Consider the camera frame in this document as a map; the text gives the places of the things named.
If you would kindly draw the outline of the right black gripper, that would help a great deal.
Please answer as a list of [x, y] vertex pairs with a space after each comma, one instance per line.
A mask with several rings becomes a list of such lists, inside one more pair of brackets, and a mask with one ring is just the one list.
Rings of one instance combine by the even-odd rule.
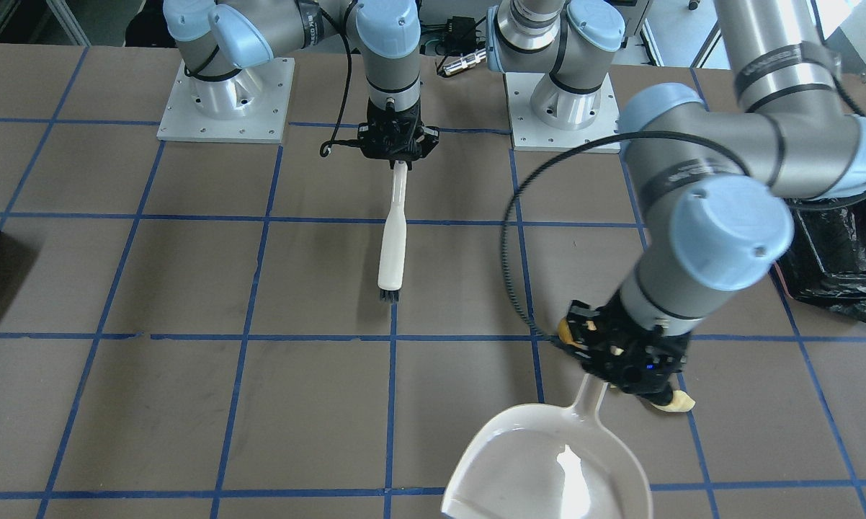
[[439, 127], [423, 123], [420, 102], [397, 111], [369, 101], [366, 116], [357, 129], [357, 147], [368, 159], [410, 164], [426, 158], [439, 144]]

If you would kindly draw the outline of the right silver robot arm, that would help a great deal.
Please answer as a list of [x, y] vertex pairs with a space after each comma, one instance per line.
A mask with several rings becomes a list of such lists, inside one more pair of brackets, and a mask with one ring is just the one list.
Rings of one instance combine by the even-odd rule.
[[290, 99], [290, 55], [339, 36], [364, 63], [368, 101], [352, 139], [370, 160], [419, 161], [439, 141], [422, 122], [422, 35], [414, 1], [166, 1], [169, 35], [182, 55], [162, 141], [280, 143]]

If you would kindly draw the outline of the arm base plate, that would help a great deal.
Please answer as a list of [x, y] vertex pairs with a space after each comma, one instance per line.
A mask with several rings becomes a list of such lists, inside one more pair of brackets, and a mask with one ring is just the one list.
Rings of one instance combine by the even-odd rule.
[[563, 91], [548, 75], [505, 73], [516, 151], [561, 152], [617, 134], [620, 108], [610, 76], [598, 91]]
[[177, 70], [160, 141], [280, 145], [292, 93], [295, 59], [280, 57], [220, 82]]

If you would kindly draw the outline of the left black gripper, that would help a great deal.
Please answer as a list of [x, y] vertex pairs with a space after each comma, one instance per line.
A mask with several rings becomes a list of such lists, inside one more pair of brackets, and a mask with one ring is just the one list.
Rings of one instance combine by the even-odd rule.
[[[677, 390], [670, 378], [686, 364], [689, 333], [669, 335], [660, 324], [644, 329], [618, 299], [597, 309], [571, 300], [565, 318], [573, 338], [586, 350], [571, 357], [586, 373], [646, 401], [662, 391]], [[568, 355], [559, 340], [557, 345]]]

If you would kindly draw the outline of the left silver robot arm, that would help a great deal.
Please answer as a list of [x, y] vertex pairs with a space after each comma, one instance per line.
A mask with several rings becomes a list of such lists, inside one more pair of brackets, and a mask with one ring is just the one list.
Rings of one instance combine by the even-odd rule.
[[620, 142], [651, 246], [609, 301], [575, 300], [553, 345], [585, 371], [582, 396], [608, 385], [667, 412], [691, 333], [756, 285], [792, 244], [793, 210], [866, 197], [866, 116], [842, 111], [834, 57], [805, 1], [716, 1], [739, 112], [705, 109], [682, 83], [650, 86], [620, 131], [545, 162]]

